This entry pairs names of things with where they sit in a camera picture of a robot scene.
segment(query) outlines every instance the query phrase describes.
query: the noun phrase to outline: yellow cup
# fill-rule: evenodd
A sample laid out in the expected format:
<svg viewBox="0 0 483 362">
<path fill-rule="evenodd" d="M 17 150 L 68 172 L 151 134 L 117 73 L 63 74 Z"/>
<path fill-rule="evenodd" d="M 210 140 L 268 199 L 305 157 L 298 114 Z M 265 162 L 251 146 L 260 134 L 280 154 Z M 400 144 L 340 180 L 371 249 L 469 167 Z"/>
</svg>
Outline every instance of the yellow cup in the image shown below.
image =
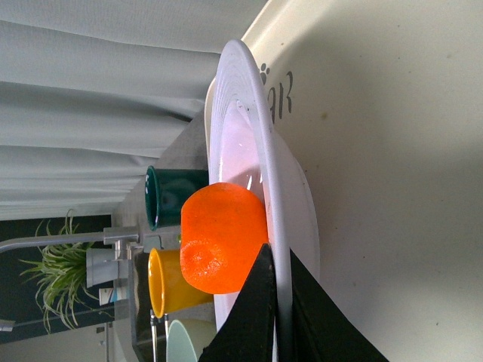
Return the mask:
<svg viewBox="0 0 483 362">
<path fill-rule="evenodd" d="M 213 301 L 181 274 L 180 251 L 152 249 L 148 262 L 149 297 L 157 318 L 166 313 Z"/>
</svg>

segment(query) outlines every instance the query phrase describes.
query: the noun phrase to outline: white plate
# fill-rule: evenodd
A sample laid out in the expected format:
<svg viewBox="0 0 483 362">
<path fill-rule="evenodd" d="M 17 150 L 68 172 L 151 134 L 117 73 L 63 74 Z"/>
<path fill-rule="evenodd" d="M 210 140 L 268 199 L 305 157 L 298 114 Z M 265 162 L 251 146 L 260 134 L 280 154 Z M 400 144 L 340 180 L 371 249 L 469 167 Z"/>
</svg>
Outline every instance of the white plate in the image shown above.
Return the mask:
<svg viewBox="0 0 483 362">
<path fill-rule="evenodd" d="M 265 204 L 277 280 L 278 345 L 291 348 L 290 248 L 318 280 L 320 246 L 307 180 L 275 132 L 257 65 L 247 46 L 230 41 L 221 54 L 211 113 L 210 183 L 247 187 Z M 217 328 L 237 293 L 215 296 Z"/>
</svg>

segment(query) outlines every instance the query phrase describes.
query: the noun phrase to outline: white bowl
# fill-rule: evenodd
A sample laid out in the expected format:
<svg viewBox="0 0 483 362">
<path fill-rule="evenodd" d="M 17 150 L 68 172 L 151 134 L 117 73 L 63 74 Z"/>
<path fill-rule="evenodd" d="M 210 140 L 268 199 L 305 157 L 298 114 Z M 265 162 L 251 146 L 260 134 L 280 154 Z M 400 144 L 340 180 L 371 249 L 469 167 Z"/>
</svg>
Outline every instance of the white bowl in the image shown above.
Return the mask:
<svg viewBox="0 0 483 362">
<path fill-rule="evenodd" d="M 168 331 L 167 362 L 196 362 L 215 335 L 217 328 L 208 321 L 175 319 Z"/>
</svg>

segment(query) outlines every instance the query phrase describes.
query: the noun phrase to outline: potted plant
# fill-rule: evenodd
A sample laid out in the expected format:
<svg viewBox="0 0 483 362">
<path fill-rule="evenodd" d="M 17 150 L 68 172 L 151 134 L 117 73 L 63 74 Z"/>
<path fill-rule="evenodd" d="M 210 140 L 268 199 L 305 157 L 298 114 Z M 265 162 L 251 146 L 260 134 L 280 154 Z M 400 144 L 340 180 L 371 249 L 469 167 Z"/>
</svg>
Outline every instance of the potted plant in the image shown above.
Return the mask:
<svg viewBox="0 0 483 362">
<path fill-rule="evenodd" d="M 38 236 L 42 224 L 43 220 L 38 225 L 35 236 Z M 49 224 L 50 220 L 45 226 L 47 235 L 51 235 Z M 70 235 L 77 228 L 78 224 L 73 225 L 72 211 L 69 210 L 58 234 Z M 94 243 L 49 245 L 43 249 L 39 248 L 42 254 L 41 261 L 21 260 L 33 265 L 20 275 L 30 275 L 28 280 L 38 279 L 35 300 L 44 313 L 44 326 L 48 332 L 51 330 L 49 317 L 52 314 L 58 316 L 65 326 L 74 329 L 78 326 L 74 305 L 85 305 L 82 301 L 84 295 L 98 300 L 89 293 L 86 284 L 86 255 L 93 245 Z"/>
</svg>

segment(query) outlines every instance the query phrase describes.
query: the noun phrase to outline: white curtain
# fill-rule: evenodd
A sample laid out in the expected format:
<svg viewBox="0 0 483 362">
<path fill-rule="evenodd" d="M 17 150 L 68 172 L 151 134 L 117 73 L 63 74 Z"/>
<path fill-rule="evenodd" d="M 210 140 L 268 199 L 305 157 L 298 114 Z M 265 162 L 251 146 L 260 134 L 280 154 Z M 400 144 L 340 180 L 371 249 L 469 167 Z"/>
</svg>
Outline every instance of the white curtain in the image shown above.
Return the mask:
<svg viewBox="0 0 483 362">
<path fill-rule="evenodd" d="M 0 0 L 0 219 L 111 213 L 262 0 Z"/>
</svg>

